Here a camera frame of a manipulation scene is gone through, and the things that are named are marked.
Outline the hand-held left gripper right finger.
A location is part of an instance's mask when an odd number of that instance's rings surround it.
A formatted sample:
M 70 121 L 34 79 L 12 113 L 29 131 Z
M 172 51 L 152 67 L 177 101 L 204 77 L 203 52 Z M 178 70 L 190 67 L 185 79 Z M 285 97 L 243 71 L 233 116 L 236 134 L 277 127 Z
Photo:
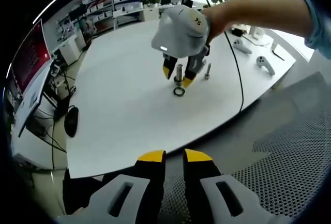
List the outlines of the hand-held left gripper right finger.
M 185 195 L 194 223 L 281 223 L 259 197 L 234 177 L 222 174 L 211 156 L 183 152 Z

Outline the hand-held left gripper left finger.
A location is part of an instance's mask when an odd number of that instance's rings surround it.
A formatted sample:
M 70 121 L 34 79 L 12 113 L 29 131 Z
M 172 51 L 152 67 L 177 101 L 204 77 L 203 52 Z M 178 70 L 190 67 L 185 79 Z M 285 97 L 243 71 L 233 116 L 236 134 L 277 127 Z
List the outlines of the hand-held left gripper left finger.
M 132 167 L 94 178 L 65 175 L 66 214 L 56 223 L 156 223 L 164 193 L 166 152 L 141 155 Z

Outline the person's right hand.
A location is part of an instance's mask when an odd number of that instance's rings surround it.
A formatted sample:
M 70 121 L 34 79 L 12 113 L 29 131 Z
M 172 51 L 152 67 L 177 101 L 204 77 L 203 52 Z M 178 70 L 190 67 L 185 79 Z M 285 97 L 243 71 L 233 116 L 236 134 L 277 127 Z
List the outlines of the person's right hand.
M 220 34 L 222 34 L 231 22 L 230 2 L 224 2 L 214 7 L 208 7 L 202 10 L 206 16 L 210 29 L 207 38 L 207 44 Z

